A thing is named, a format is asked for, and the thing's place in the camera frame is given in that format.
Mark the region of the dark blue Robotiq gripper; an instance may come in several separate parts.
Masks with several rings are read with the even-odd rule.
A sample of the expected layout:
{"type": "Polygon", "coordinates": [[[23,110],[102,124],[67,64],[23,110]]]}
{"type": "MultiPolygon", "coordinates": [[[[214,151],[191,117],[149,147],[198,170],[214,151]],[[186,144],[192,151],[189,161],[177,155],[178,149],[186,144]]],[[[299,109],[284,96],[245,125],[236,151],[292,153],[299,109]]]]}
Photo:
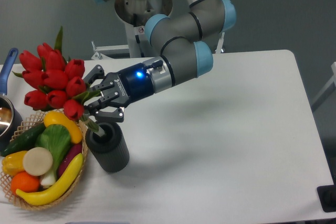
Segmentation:
{"type": "Polygon", "coordinates": [[[101,98],[90,103],[90,106],[85,105],[85,113],[98,122],[122,123],[124,108],[154,94],[154,85],[146,70],[145,64],[138,63],[105,76],[103,67],[96,65],[83,80],[87,84],[93,84],[96,80],[103,79],[91,88],[93,91],[100,90],[101,98]],[[108,106],[116,109],[112,112],[95,109],[108,106]]]}

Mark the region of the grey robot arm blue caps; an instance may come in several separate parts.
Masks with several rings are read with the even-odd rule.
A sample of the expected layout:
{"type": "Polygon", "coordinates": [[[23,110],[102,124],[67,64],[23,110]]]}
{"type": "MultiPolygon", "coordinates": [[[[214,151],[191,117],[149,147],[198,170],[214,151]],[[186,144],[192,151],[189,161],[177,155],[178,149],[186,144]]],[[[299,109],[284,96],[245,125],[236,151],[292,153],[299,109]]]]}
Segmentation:
{"type": "Polygon", "coordinates": [[[119,18],[144,38],[129,37],[130,54],[146,46],[146,61],[101,75],[101,98],[86,106],[84,117],[121,122],[129,104],[197,78],[213,67],[204,39],[232,28],[236,11],[230,0],[187,0],[189,12],[171,19],[172,0],[114,0],[119,18]]]}

